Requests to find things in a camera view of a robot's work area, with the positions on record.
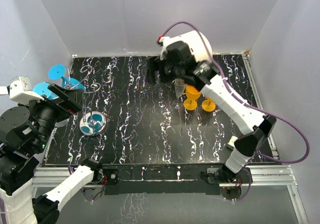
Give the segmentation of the clear wine glass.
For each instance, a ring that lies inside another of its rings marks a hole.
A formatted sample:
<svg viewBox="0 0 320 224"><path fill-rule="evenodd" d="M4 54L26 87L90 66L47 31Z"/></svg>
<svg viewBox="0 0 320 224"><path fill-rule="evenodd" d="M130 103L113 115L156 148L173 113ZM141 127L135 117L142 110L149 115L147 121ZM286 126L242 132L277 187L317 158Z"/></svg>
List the clear wine glass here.
<svg viewBox="0 0 320 224"><path fill-rule="evenodd" d="M174 80L174 91L175 91L175 96L176 96L176 100L174 100L172 102L172 105L175 109L179 109L180 108L180 98L182 97L184 91L185 91L185 86L186 83L183 79L180 78L176 78Z"/></svg>

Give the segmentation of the yellow wine glass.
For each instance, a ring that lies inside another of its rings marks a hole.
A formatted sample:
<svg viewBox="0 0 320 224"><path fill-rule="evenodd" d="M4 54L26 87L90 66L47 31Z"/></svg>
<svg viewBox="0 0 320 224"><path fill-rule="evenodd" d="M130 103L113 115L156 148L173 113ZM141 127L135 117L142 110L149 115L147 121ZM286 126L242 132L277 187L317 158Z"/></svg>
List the yellow wine glass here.
<svg viewBox="0 0 320 224"><path fill-rule="evenodd" d="M213 112L216 108L216 104L210 98L206 98L206 100L202 102L201 106L206 112Z"/></svg>
<svg viewBox="0 0 320 224"><path fill-rule="evenodd" d="M185 87L186 100L183 102L184 108L186 110L195 110L198 106L197 100L199 99L201 92L198 91L192 85L186 85Z"/></svg>

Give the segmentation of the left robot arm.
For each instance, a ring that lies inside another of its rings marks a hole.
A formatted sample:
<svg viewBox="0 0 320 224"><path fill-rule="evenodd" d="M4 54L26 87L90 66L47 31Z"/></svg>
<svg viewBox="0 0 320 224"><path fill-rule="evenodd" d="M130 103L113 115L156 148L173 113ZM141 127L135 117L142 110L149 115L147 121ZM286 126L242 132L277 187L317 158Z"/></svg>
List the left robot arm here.
<svg viewBox="0 0 320 224"><path fill-rule="evenodd" d="M17 103L0 117L0 220L3 224L54 224L65 204L86 184L103 179L101 163L85 159L62 183L33 197L34 170L57 123L83 108L84 91L50 84L55 99L12 87Z"/></svg>

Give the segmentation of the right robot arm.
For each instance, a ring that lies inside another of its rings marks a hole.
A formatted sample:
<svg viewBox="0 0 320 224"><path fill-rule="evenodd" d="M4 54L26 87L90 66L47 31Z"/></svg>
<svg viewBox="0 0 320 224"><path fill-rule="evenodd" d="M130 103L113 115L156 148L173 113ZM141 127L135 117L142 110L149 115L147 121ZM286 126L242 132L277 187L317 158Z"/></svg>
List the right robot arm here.
<svg viewBox="0 0 320 224"><path fill-rule="evenodd" d="M207 45L168 39L159 41L159 45L160 54L147 62L148 81L155 83L159 78L160 82L167 83L182 79L215 102L241 132L230 156L215 174L220 180L235 182L247 162L269 138L276 117L249 105L227 84Z"/></svg>

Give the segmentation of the chrome wine glass rack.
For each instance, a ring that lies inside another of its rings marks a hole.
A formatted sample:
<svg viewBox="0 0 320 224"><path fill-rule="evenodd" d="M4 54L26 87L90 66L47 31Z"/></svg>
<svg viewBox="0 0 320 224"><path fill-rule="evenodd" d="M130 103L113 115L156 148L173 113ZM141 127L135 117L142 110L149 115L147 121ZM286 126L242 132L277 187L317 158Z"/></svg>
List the chrome wine glass rack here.
<svg viewBox="0 0 320 224"><path fill-rule="evenodd" d="M80 73L83 74L84 77L80 79L79 82L85 86L84 81L93 73L93 68L90 65L85 65L80 69ZM93 107L92 101L89 101L89 98L100 90L101 84L94 82L90 85L90 88L91 90L87 90L85 87L82 117L79 120L79 129L83 135L94 137L102 133L107 127L107 118L105 114Z"/></svg>

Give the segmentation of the blue wine glass near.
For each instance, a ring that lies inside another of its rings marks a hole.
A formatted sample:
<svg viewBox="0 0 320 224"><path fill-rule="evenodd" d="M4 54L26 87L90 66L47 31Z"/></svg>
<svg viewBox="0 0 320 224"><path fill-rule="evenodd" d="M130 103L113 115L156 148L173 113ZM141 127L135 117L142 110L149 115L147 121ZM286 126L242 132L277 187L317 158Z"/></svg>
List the blue wine glass near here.
<svg viewBox="0 0 320 224"><path fill-rule="evenodd" d="M53 100L53 99L58 98L58 96L57 96L55 93L53 93L52 91L50 91L50 90L48 89L48 86L49 86L49 85L50 85L50 84L47 83L47 82L38 83L38 84L32 89L32 91L35 92L35 93L37 93L37 94L40 95L40 96L45 95L46 98L49 99L49 100Z"/></svg>

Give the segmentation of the blue wine glass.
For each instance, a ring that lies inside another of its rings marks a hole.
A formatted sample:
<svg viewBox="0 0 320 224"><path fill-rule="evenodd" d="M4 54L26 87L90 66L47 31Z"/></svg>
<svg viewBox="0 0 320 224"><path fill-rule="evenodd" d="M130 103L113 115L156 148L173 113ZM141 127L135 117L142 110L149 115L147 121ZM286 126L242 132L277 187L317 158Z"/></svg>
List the blue wine glass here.
<svg viewBox="0 0 320 224"><path fill-rule="evenodd" d="M61 86L65 89L82 89L83 91L86 90L86 88L77 79L70 77L70 71L63 64L54 65L48 71L48 77L51 80L61 79Z"/></svg>
<svg viewBox="0 0 320 224"><path fill-rule="evenodd" d="M58 96L57 96L55 93L53 93L52 91L50 91L50 90L48 89L48 86L49 86L49 85L50 85L50 84L47 83L47 82L38 83L38 84L32 89L32 91L35 92L35 93L37 93L37 94L40 95L40 96L45 95L46 98L49 99L49 100L53 100L53 99L58 98Z"/></svg>

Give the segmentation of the blue wine glass far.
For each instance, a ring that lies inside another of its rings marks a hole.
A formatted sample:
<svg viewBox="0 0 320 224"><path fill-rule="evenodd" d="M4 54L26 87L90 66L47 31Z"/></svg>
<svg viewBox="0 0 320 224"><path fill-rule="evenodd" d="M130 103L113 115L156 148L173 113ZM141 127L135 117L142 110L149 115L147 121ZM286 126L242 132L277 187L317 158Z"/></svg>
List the blue wine glass far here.
<svg viewBox="0 0 320 224"><path fill-rule="evenodd" d="M65 89L82 89L83 91L86 90L86 88L77 79L70 77L70 71L63 64L54 65L48 71L48 77L51 80L61 79L61 86Z"/></svg>

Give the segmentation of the round white drawer cabinet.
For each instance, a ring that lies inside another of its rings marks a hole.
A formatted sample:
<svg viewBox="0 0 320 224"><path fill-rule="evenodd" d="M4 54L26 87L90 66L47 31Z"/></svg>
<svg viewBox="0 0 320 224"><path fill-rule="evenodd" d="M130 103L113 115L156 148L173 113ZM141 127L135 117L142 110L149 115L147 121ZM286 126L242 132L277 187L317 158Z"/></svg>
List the round white drawer cabinet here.
<svg viewBox="0 0 320 224"><path fill-rule="evenodd" d="M209 54L212 56L213 52L211 45L208 39L201 32L198 34L195 30L193 30L172 38L174 39L173 43L176 43L178 41L186 43L189 46L189 50L191 54L194 55L196 61L211 61L205 48L207 47Z"/></svg>

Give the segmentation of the small yellow white box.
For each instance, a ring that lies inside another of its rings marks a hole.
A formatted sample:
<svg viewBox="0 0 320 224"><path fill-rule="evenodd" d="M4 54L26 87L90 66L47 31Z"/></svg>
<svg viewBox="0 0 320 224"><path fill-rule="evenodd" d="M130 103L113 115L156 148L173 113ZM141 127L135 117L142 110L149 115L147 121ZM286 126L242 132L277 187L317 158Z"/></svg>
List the small yellow white box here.
<svg viewBox="0 0 320 224"><path fill-rule="evenodd" d="M235 148L235 142L236 142L237 139L238 139L238 138L237 138L236 136L232 136L232 137L230 138L230 140L228 141L228 143L227 143L226 146L227 146L229 149L233 150L233 149Z"/></svg>

